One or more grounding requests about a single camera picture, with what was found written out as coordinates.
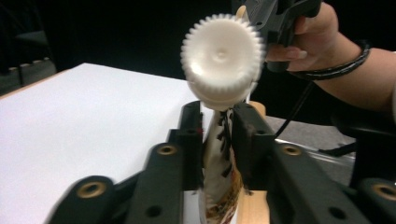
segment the black wristband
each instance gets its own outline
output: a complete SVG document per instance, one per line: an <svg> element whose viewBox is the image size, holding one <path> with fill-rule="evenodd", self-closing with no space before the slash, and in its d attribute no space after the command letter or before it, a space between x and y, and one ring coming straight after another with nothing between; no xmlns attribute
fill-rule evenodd
<svg viewBox="0 0 396 224"><path fill-rule="evenodd" d="M335 77L341 77L345 74L348 74L361 66L367 59L370 54L371 46L365 40L355 41L361 47L361 55L352 62L345 63L342 65L338 65L331 68L325 68L320 70L313 70L313 71L300 71L300 72L290 72L292 75L313 81L313 80L325 80L331 79Z"/></svg>

